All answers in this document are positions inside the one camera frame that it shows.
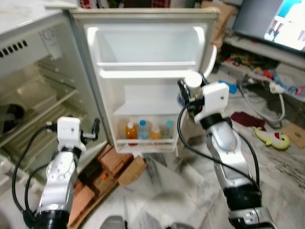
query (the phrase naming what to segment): orange juice bottle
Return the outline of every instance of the orange juice bottle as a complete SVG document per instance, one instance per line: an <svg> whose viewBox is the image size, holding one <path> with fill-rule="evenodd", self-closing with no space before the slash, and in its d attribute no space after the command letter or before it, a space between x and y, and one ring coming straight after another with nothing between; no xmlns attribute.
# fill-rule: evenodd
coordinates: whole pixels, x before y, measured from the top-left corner
<svg viewBox="0 0 305 229"><path fill-rule="evenodd" d="M151 132L150 132L150 139L160 139L161 138L161 132L157 125L153 125Z"/></svg>
<svg viewBox="0 0 305 229"><path fill-rule="evenodd" d="M125 128L127 139L138 139L137 127L133 123L129 122ZM136 146L137 143L129 143L130 146Z"/></svg>

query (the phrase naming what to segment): plastic bottle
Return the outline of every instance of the plastic bottle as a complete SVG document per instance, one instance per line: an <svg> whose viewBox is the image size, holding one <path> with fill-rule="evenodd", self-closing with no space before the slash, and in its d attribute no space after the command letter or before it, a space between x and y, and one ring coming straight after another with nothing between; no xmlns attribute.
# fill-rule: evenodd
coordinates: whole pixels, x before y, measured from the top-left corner
<svg viewBox="0 0 305 229"><path fill-rule="evenodd" d="M133 123L129 122L125 128L126 131L126 138L127 139L137 139L137 127L133 125ZM129 143L130 146L136 146L137 143Z"/></svg>
<svg viewBox="0 0 305 229"><path fill-rule="evenodd" d="M148 138L148 127L145 120L140 121L140 127L138 130L138 139L147 139Z"/></svg>
<svg viewBox="0 0 305 229"><path fill-rule="evenodd" d="M152 126L150 134L151 134L151 136L150 136L151 139L160 139L161 138L161 132L157 125Z"/></svg>
<svg viewBox="0 0 305 229"><path fill-rule="evenodd" d="M173 138L173 121L166 122L163 138Z"/></svg>

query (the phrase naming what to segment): yellow plush toy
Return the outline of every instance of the yellow plush toy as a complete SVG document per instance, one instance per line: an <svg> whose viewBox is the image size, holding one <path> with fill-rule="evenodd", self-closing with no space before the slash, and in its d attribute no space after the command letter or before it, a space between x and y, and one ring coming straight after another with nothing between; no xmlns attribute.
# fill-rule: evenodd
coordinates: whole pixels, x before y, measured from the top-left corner
<svg viewBox="0 0 305 229"><path fill-rule="evenodd" d="M266 146L273 146L276 149L286 149L290 145L289 137L281 132L263 131L261 127L252 127L256 136L266 142Z"/></svg>

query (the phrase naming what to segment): blue bottle cap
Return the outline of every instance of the blue bottle cap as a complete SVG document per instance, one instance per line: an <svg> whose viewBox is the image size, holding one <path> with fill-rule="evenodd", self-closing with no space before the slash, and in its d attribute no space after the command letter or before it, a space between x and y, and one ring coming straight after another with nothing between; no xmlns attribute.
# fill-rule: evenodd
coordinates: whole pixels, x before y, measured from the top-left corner
<svg viewBox="0 0 305 229"><path fill-rule="evenodd" d="M169 120L166 122L167 127L171 127L173 125L173 121Z"/></svg>
<svg viewBox="0 0 305 229"><path fill-rule="evenodd" d="M146 121L145 120L141 120L140 121L140 125L145 125L146 124Z"/></svg>

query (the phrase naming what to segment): television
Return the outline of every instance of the television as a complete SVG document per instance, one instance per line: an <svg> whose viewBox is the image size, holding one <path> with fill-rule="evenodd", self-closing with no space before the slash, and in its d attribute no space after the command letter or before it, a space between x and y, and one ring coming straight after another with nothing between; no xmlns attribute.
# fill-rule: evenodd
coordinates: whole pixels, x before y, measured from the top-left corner
<svg viewBox="0 0 305 229"><path fill-rule="evenodd" d="M233 31L305 54L305 0L244 0Z"/></svg>

